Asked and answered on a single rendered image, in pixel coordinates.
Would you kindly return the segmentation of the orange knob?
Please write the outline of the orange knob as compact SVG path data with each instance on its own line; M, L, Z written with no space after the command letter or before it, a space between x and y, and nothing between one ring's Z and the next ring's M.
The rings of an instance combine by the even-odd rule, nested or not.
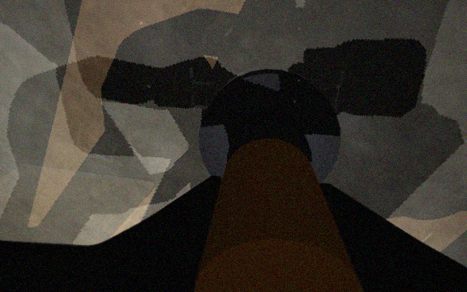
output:
M301 149L253 140L228 160L195 292L364 292Z

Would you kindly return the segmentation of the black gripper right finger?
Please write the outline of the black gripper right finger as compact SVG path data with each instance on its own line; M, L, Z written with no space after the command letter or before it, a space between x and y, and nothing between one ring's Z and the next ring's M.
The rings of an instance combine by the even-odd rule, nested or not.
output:
M320 188L364 292L467 292L467 268L330 183Z

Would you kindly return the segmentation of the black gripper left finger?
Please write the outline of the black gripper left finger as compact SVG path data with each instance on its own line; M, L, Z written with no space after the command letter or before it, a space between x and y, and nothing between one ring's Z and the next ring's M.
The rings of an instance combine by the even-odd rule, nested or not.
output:
M195 292L220 186L211 176L103 243L0 240L0 292Z

